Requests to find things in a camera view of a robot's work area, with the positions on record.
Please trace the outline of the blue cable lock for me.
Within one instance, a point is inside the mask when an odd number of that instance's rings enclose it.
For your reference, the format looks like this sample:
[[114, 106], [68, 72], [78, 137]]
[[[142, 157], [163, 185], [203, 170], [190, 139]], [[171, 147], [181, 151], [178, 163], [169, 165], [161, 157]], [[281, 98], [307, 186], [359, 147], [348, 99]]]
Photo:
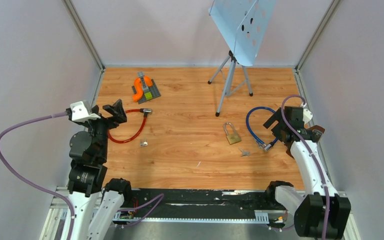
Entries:
[[252, 136], [257, 147], [263, 152], [267, 153], [278, 143], [279, 139], [273, 136], [272, 140], [268, 140], [261, 135], [262, 127], [257, 127], [257, 120], [252, 119], [254, 114], [258, 111], [266, 111], [270, 112], [271, 114], [274, 114], [276, 111], [273, 108], [267, 106], [256, 106], [251, 108], [245, 117], [245, 125], [249, 134]]

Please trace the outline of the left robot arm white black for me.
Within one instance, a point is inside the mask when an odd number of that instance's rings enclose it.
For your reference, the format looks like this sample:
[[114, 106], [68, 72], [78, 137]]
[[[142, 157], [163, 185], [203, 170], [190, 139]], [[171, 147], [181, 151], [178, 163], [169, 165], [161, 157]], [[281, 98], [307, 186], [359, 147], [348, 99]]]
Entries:
[[69, 141], [69, 209], [61, 234], [63, 240], [104, 239], [117, 210], [133, 201], [128, 180], [113, 178], [104, 184], [108, 132], [127, 122], [127, 116], [121, 99], [103, 109], [111, 116], [102, 116], [99, 107], [91, 107], [87, 101], [72, 103], [67, 109], [68, 119], [86, 130], [77, 132]]

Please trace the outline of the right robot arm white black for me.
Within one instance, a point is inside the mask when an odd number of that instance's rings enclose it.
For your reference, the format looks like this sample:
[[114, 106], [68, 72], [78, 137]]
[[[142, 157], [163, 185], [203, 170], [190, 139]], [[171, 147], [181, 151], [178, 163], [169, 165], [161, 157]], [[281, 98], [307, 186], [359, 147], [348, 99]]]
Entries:
[[265, 195], [272, 209], [283, 206], [293, 215], [298, 236], [339, 240], [344, 236], [351, 203], [340, 196], [320, 160], [318, 142], [325, 129], [319, 125], [307, 128], [312, 113], [303, 107], [280, 107], [263, 124], [286, 147], [299, 168], [305, 194], [300, 194], [286, 181], [271, 181]]

